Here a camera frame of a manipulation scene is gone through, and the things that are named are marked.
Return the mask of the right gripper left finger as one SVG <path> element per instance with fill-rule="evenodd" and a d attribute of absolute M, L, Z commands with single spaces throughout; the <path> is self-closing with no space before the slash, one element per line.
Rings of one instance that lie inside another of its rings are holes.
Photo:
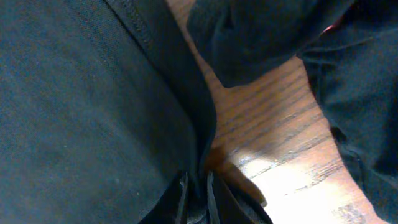
<path fill-rule="evenodd" d="M 180 172 L 139 224 L 186 224 L 187 200 L 188 174 Z"/>

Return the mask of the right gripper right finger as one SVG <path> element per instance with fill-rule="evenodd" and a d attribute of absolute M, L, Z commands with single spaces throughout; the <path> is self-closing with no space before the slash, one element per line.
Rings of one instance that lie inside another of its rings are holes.
<path fill-rule="evenodd" d="M 208 173 L 206 187 L 211 224 L 273 224 L 260 203 L 214 172 Z"/>

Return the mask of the black t-shirt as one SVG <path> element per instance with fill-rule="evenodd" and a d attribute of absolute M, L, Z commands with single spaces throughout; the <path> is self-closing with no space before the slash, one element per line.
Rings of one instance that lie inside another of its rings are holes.
<path fill-rule="evenodd" d="M 138 223 L 215 135 L 165 1 L 1 1 L 1 222 Z"/>

